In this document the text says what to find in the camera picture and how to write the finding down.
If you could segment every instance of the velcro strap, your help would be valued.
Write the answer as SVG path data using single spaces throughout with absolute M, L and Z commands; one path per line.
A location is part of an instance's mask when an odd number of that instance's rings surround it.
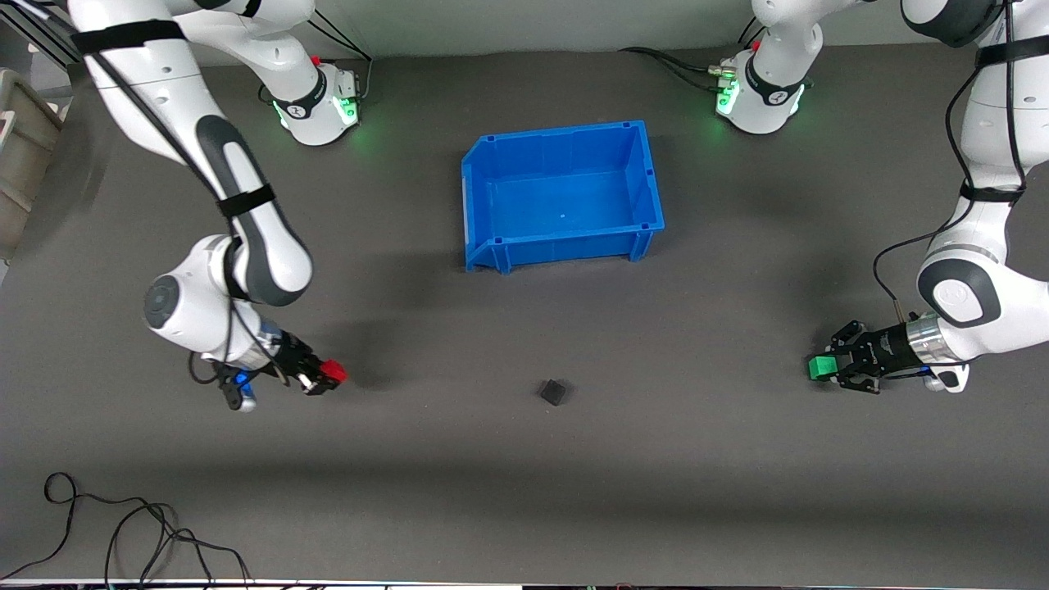
M 259 12 L 259 6 L 262 5 L 262 0 L 249 0 L 248 6 L 244 7 L 244 12 L 240 13 L 240 16 L 244 18 L 252 18 L 256 13 Z
M 1031 37 L 1011 43 L 999 43 L 977 51 L 977 68 L 1049 54 L 1049 35 Z
M 797 92 L 805 81 L 802 78 L 790 86 L 777 86 L 771 82 L 766 82 L 754 69 L 754 56 L 751 56 L 747 60 L 747 66 L 744 68 L 744 77 L 747 79 L 750 87 L 762 96 L 762 100 L 765 101 L 767 106 L 779 106 L 786 103 L 787 99 L 793 97 L 794 92 Z
M 969 201 L 979 203 L 1015 203 L 1024 196 L 1022 190 L 1000 190 L 1000 189 L 975 189 L 967 182 L 962 183 L 962 188 L 958 193 Z
M 71 36 L 73 45 L 85 56 L 106 49 L 143 47 L 147 41 L 186 39 L 175 21 L 138 21 L 117 24 L 101 30 L 88 30 Z
M 277 195 L 273 193 L 273 189 L 270 188 L 270 185 L 263 185 L 262 188 L 258 190 L 242 192 L 219 201 L 218 210 L 222 212 L 222 215 L 232 219 L 237 215 L 243 215 L 256 207 L 265 205 L 275 198 L 277 198 Z

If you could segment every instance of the black block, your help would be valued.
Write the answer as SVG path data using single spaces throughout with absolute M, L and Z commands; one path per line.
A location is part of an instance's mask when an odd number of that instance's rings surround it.
M 564 385 L 558 383 L 551 379 L 547 381 L 547 384 L 542 386 L 542 391 L 539 392 L 539 397 L 549 401 L 553 405 L 561 405 L 564 401 L 564 395 L 568 394 L 568 388 Z

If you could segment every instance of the green block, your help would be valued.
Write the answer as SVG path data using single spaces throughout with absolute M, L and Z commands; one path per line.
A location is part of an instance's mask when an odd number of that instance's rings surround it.
M 813 357 L 809 361 L 809 378 L 819 379 L 823 375 L 834 375 L 838 372 L 838 361 L 832 356 Z

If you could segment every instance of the black strap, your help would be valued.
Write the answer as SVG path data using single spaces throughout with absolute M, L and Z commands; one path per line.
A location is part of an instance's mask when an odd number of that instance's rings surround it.
M 263 185 L 262 188 L 258 190 L 242 192 L 219 201 L 218 210 L 222 212 L 222 215 L 232 219 L 237 215 L 243 215 L 256 207 L 265 205 L 275 198 L 277 198 L 277 195 L 273 193 L 273 189 L 270 188 L 270 185 Z
M 262 0 L 248 0 L 248 6 L 244 8 L 243 13 L 240 13 L 240 16 L 250 19 L 254 17 L 256 13 L 259 12 L 259 6 L 261 5 L 262 5 Z
M 999 43 L 977 51 L 977 68 L 1005 62 L 1026 60 L 1049 54 L 1049 35 L 1031 37 L 1012 43 Z
M 314 107 L 321 104 L 321 101 L 326 96 L 327 76 L 324 76 L 323 71 L 319 71 L 317 72 L 317 84 L 314 85 L 314 89 L 308 94 L 297 101 L 282 101 L 277 99 L 274 102 L 292 119 L 302 120 L 308 118 L 309 113 L 314 111 Z
M 962 188 L 958 190 L 958 193 L 978 203 L 1016 203 L 1021 196 L 1024 196 L 1022 190 L 975 189 L 965 181 L 962 182 Z
M 797 82 L 791 84 L 790 86 L 776 86 L 771 82 L 766 82 L 757 75 L 754 70 L 754 56 L 751 56 L 747 60 L 747 66 L 744 68 L 744 76 L 750 87 L 754 89 L 755 92 L 762 96 L 762 100 L 768 106 L 779 106 L 787 102 L 788 99 L 797 92 L 797 89 L 801 87 L 801 83 L 805 79 L 798 80 Z
M 138 21 L 117 24 L 101 30 L 76 33 L 71 36 L 73 45 L 85 56 L 106 49 L 143 47 L 147 41 L 160 39 L 186 39 L 175 21 Z

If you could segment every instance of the green led light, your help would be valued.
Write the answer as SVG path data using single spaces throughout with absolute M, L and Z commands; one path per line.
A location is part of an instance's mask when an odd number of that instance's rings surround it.
M 732 106 L 735 105 L 736 97 L 740 96 L 740 81 L 733 80 L 732 83 L 729 84 L 728 88 L 725 88 L 722 92 L 726 94 L 727 98 L 723 98 L 718 101 L 718 112 L 728 115 L 732 112 Z
M 340 99 L 339 97 L 331 97 L 331 103 L 335 104 L 336 112 L 339 113 L 339 119 L 346 126 L 350 126 L 357 123 L 357 101 L 354 99 Z
M 281 112 L 280 107 L 277 106 L 277 101 L 273 102 L 273 109 L 277 111 L 277 117 L 280 118 L 281 127 L 287 129 L 287 121 L 284 121 L 284 113 Z
M 797 89 L 797 98 L 794 99 L 794 106 L 790 107 L 790 113 L 794 114 L 797 112 L 797 105 L 801 102 L 801 94 L 805 93 L 805 84 Z

